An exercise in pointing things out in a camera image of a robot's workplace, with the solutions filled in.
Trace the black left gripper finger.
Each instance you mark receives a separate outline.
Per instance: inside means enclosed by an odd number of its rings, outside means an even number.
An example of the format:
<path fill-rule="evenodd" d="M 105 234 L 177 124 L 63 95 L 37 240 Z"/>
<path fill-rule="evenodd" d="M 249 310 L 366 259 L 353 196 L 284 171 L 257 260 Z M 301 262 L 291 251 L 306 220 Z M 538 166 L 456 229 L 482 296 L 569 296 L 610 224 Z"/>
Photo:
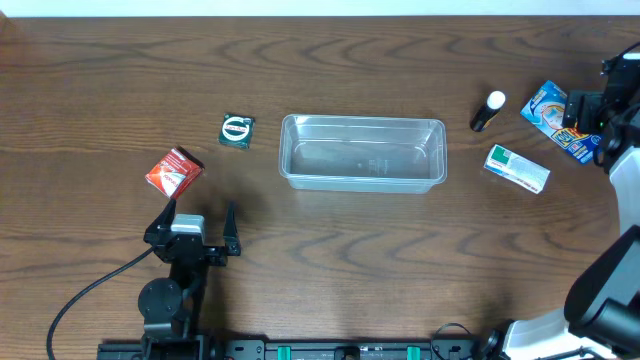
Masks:
<path fill-rule="evenodd" d="M 225 224 L 223 229 L 223 239 L 227 250 L 240 250 L 241 243 L 235 220 L 235 203 L 231 202 L 228 206 Z"/>
<path fill-rule="evenodd" d="M 177 201 L 170 199 L 165 208 L 152 222 L 152 233 L 154 235 L 164 234 L 171 230 L 171 225 L 175 218 Z"/>

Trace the blue medicine packet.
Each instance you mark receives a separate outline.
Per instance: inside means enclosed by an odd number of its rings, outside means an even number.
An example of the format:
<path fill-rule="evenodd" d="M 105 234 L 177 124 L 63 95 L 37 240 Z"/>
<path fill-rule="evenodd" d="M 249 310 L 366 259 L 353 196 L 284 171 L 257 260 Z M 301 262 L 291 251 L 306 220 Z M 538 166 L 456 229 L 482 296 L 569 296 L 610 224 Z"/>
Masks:
<path fill-rule="evenodd" d="M 566 102 L 567 94 L 552 81 L 546 81 L 526 102 L 520 114 L 576 161 L 587 164 L 592 161 L 601 137 L 564 127 Z"/>

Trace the white green medicine box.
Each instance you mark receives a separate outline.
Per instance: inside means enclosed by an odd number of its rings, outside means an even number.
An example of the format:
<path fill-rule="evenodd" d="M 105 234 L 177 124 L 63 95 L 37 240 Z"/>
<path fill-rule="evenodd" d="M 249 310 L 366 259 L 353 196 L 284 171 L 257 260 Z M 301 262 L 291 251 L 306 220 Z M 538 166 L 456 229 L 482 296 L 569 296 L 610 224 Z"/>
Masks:
<path fill-rule="evenodd" d="M 489 151 L 484 168 L 534 194 L 545 187 L 550 171 L 511 150 L 496 144 Z"/>

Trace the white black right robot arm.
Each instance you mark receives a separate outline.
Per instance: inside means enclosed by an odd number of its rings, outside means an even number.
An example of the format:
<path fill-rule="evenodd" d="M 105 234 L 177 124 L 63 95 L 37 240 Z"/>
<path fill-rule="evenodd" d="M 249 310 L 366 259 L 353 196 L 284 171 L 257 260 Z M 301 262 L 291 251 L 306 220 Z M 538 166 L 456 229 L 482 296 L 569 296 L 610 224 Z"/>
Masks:
<path fill-rule="evenodd" d="M 620 237 L 574 282 L 563 308 L 494 330 L 479 359 L 639 356 L 639 46 L 602 63 L 602 92 L 572 91 L 563 125 L 599 136 L 589 154 L 609 177 Z"/>

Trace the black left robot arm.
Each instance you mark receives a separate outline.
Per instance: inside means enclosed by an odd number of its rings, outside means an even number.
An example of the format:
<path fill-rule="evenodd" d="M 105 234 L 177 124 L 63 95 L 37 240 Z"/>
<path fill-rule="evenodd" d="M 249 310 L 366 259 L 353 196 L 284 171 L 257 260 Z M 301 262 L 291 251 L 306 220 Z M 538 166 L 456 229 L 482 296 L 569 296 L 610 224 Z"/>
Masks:
<path fill-rule="evenodd" d="M 169 275 L 147 283 L 138 297 L 144 318 L 144 359 L 212 359 L 215 347 L 198 332 L 208 271 L 224 267 L 230 257 L 241 254 L 235 221 L 235 205 L 228 206 L 223 229 L 224 243 L 205 243 L 205 219 L 178 214 L 172 199 L 147 227 L 143 240 L 163 263 Z"/>

